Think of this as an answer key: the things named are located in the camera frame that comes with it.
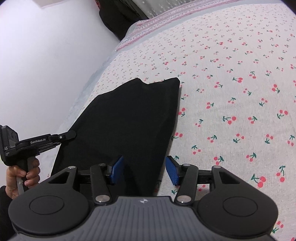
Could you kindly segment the person left hand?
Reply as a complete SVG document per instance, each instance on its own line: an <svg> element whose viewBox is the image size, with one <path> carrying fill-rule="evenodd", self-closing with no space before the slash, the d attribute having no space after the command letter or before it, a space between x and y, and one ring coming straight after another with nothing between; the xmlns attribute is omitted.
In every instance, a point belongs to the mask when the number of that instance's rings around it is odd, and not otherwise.
<svg viewBox="0 0 296 241"><path fill-rule="evenodd" d="M35 187L40 181L40 162L37 158L34 159L32 162L33 168L26 172L25 170L21 169L19 166L10 166L6 170L6 194L11 199L15 199L18 193L18 187L16 178L24 178L26 177L27 180L25 181L25 186L28 188Z"/></svg>

